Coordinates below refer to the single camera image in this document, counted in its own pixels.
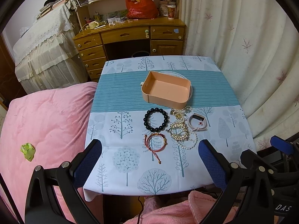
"peach storage box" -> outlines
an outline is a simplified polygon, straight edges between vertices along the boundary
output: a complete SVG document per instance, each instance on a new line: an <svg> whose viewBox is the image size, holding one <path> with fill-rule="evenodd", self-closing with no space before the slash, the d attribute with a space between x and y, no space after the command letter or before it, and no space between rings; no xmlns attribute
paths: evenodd
<svg viewBox="0 0 299 224"><path fill-rule="evenodd" d="M191 82L188 79L150 71L141 86L146 102L181 110L188 102Z"/></svg>

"wooden door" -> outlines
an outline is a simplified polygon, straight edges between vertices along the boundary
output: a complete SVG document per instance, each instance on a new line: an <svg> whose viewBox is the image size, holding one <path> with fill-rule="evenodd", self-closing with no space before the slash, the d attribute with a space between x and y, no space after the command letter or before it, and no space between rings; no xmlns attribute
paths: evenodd
<svg viewBox="0 0 299 224"><path fill-rule="evenodd" d="M183 41L152 40L151 55L182 55Z"/></svg>
<svg viewBox="0 0 299 224"><path fill-rule="evenodd" d="M0 97L4 104L26 95L22 85L15 75L15 63L7 51L6 45L0 36Z"/></svg>

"pink blanket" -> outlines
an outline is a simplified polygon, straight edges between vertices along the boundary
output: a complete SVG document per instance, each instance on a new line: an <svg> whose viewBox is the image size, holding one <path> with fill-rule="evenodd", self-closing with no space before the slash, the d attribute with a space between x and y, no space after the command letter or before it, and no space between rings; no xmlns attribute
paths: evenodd
<svg viewBox="0 0 299 224"><path fill-rule="evenodd" d="M88 82L39 91L11 102L0 138L0 172L23 219L35 166L58 167L84 150L96 88L97 83ZM32 162L20 151L27 142L36 148ZM66 218L74 222L58 188L56 193Z"/></svg>
<svg viewBox="0 0 299 224"><path fill-rule="evenodd" d="M206 216L215 203L215 199L198 191L191 191L188 200L176 205L162 207L148 212L140 217L140 224L197 224ZM233 207L224 223L231 221L237 211ZM138 217L125 222L125 224L136 224Z"/></svg>

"red string bracelet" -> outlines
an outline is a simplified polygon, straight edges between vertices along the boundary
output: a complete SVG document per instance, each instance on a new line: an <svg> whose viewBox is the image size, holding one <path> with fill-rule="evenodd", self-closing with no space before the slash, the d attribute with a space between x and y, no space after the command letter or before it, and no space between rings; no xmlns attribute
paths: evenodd
<svg viewBox="0 0 299 224"><path fill-rule="evenodd" d="M163 141L164 141L163 146L158 150L154 150L154 149L150 148L150 139L154 136L159 136L159 137L163 138ZM144 135L144 144L147 147L147 149L149 149L155 155L155 157L158 159L159 164L161 164L161 161L160 161L158 155L156 154L156 152L162 151L165 148L165 146L167 145L165 136L161 133L152 133L152 134L150 134L149 137L147 137L147 135Z"/></svg>

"jewelry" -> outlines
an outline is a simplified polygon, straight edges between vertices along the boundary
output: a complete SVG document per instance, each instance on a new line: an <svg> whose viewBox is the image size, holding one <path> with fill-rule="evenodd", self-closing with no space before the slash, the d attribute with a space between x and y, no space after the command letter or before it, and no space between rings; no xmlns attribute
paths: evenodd
<svg viewBox="0 0 299 224"><path fill-rule="evenodd" d="M192 124L191 124L192 118L199 120L198 125L200 125L200 127L192 126ZM188 120L188 125L192 129L192 131L205 131L205 130L207 130L207 121L206 121L205 117L202 116L202 115L196 114L196 113L191 115L191 117Z"/></svg>
<svg viewBox="0 0 299 224"><path fill-rule="evenodd" d="M191 106L186 106L185 108L183 108L182 110L175 110L175 109L171 109L170 114L174 115L177 119L177 121L179 122L184 122L185 120L187 120L186 118L186 114L190 113L192 111Z"/></svg>
<svg viewBox="0 0 299 224"><path fill-rule="evenodd" d="M149 142L150 142L150 139L154 136L162 137L162 139L164 141L163 146L158 150L154 150L154 149L150 148L150 143ZM161 133L152 133L152 134L149 135L149 137L147 137L147 135L144 135L144 144L147 147L147 149L149 149L154 154L154 156L158 159L159 164L161 164L161 161L160 161L158 155L156 154L156 152L162 151L165 148L165 146L167 145L167 141L166 141L165 136Z"/></svg>
<svg viewBox="0 0 299 224"><path fill-rule="evenodd" d="M197 135L196 135L196 133L194 133L193 131L190 131L190 130L188 130L188 132L190 134L194 135L194 140L192 140L192 139L189 138L189 140L193 142L193 145L191 145L190 147L186 147L186 145L184 145L182 141L179 141L177 143L182 149L186 149L186 150L190 150L190 149L194 148L196 146L196 143L197 143Z"/></svg>
<svg viewBox="0 0 299 224"><path fill-rule="evenodd" d="M164 122L162 123L162 125L159 126L159 128L154 128L154 127L151 127L148 123L148 118L149 116L152 114L152 113L155 113L155 112L160 112L161 114L163 114L164 116ZM146 127L147 130L150 130L151 132L159 132L161 130L164 129L164 127L167 125L168 123L168 115L167 115L167 112L164 111L163 109L159 109L159 108L151 108L150 110L147 111L147 113L144 115L144 118L143 118L143 121L144 121L144 126Z"/></svg>
<svg viewBox="0 0 299 224"><path fill-rule="evenodd" d="M172 132L172 130L178 129L180 130L179 133ZM184 122L176 121L174 123L170 123L170 128L169 130L166 130L166 132L170 133L171 138L175 139L176 141L186 141L189 137L188 127Z"/></svg>

